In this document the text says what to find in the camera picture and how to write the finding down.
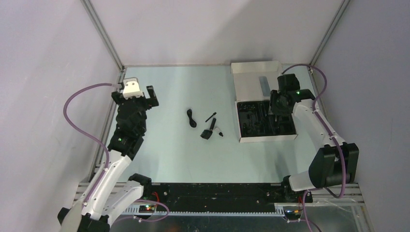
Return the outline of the black cylindrical trimmer body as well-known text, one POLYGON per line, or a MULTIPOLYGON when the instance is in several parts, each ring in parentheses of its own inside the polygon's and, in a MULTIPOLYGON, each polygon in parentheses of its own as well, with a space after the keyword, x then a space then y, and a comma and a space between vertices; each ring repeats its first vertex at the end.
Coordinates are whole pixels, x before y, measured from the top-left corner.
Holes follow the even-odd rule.
POLYGON ((210 128, 209 128, 211 131, 215 128, 216 121, 217 121, 216 118, 212 119, 212 122, 211 122, 211 125, 210 125, 210 128))

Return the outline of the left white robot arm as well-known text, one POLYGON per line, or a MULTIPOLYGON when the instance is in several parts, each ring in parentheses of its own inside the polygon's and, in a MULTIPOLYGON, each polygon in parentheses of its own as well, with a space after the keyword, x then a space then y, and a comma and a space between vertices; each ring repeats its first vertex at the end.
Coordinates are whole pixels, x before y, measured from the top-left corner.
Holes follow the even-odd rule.
POLYGON ((125 186, 111 195, 119 177, 139 151, 146 132, 146 111, 159 105, 153 86, 147 86, 149 97, 138 87, 123 84, 111 96, 118 105, 116 129, 109 145, 77 127, 68 117, 69 103, 79 94, 104 84, 95 84, 74 93, 65 102, 63 115, 78 132, 96 141, 104 150, 103 162, 83 195, 71 208, 58 214, 62 232, 107 232, 121 213, 137 200, 148 201, 153 195, 151 178, 141 174, 129 177, 125 186))

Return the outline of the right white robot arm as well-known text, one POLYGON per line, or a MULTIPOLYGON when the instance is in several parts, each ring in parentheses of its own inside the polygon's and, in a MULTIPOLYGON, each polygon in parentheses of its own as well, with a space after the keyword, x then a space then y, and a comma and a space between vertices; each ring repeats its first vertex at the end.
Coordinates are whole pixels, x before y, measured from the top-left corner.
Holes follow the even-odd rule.
POLYGON ((269 122, 273 131, 284 128, 284 118, 297 118, 313 142, 316 155, 307 171, 284 178, 282 198, 294 202, 301 191, 341 185, 335 197, 344 195, 346 184, 355 179, 359 149, 336 133, 317 106, 309 89, 301 89, 295 74, 278 77, 278 90, 270 92, 269 122))

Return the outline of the white cardboard kit box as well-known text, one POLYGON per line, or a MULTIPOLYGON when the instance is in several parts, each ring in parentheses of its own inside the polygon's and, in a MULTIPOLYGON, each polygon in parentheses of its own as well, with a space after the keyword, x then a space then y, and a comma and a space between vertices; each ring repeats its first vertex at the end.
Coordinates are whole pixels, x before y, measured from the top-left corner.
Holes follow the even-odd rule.
POLYGON ((282 71, 282 64, 279 61, 237 62, 231 64, 235 88, 234 112, 237 117, 240 143, 288 141, 297 137, 297 132, 296 135, 247 138, 242 137, 240 133, 236 104, 248 101, 270 101, 270 92, 278 89, 277 78, 282 71))

